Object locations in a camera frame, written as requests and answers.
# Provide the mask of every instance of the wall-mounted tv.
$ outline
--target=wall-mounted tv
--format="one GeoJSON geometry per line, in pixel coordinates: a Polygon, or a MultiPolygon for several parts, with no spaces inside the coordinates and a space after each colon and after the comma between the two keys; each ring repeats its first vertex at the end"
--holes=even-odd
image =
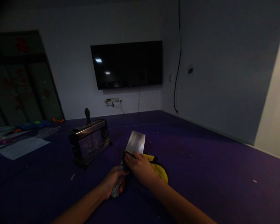
{"type": "Polygon", "coordinates": [[[162,41],[90,46],[97,88],[161,84],[162,41]]]}

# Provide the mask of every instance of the purple carpet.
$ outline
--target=purple carpet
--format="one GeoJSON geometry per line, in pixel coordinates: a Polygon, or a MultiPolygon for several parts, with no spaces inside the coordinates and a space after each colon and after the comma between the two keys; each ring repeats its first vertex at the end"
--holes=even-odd
{"type": "MultiPolygon", "coordinates": [[[[86,119],[65,121],[46,138],[51,143],[19,159],[0,157],[0,223],[52,221],[119,165],[132,130],[146,135],[144,153],[159,158],[169,185],[216,222],[280,223],[280,159],[162,111],[102,118],[113,145],[86,171],[73,162],[67,137],[86,119]]],[[[119,198],[103,202],[87,222],[174,220],[131,175],[119,198]]]]}

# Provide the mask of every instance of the black cable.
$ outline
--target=black cable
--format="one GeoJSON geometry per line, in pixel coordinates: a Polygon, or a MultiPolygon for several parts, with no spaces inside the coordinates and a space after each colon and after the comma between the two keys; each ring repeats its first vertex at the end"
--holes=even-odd
{"type": "MultiPolygon", "coordinates": [[[[178,25],[179,25],[179,31],[180,31],[180,0],[178,0],[178,25]]],[[[180,58],[181,58],[181,35],[180,35],[180,58]]],[[[178,60],[178,67],[177,67],[177,73],[176,73],[175,85],[174,85],[174,94],[173,94],[173,106],[174,106],[176,113],[178,113],[178,110],[175,107],[175,90],[176,90],[178,71],[180,69],[180,58],[178,60]]]]}
{"type": "Polygon", "coordinates": [[[139,87],[139,99],[138,99],[138,113],[140,112],[140,87],[139,87]]]}
{"type": "Polygon", "coordinates": [[[120,101],[120,110],[125,114],[125,112],[121,109],[121,106],[122,106],[122,105],[121,105],[121,101],[120,101]]]}
{"type": "MultiPolygon", "coordinates": [[[[113,104],[113,103],[112,103],[112,104],[113,104]]],[[[117,106],[115,106],[115,105],[113,104],[113,107],[119,108],[119,107],[120,107],[120,105],[118,105],[118,107],[117,107],[117,106]]]]}

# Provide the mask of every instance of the metal box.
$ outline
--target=metal box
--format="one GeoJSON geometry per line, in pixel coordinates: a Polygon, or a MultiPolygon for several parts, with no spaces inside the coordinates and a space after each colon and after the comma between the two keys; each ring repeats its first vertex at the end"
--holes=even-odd
{"type": "Polygon", "coordinates": [[[86,168],[87,164],[109,144],[107,121],[98,119],[68,131],[74,161],[86,168]]]}

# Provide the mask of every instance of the cleaver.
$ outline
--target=cleaver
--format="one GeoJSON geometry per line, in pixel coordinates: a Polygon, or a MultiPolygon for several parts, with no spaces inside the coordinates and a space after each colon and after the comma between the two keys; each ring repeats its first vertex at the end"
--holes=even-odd
{"type": "MultiPolygon", "coordinates": [[[[128,140],[127,147],[125,148],[126,151],[133,153],[134,151],[137,151],[139,154],[143,154],[144,150],[144,144],[145,144],[145,135],[141,134],[136,131],[132,131],[130,139],[128,140]]],[[[122,170],[124,168],[123,162],[121,160],[119,169],[122,170]]],[[[119,181],[121,177],[119,177],[116,181],[116,184],[113,187],[111,196],[116,198],[119,196],[118,189],[119,189],[119,181]]]]}

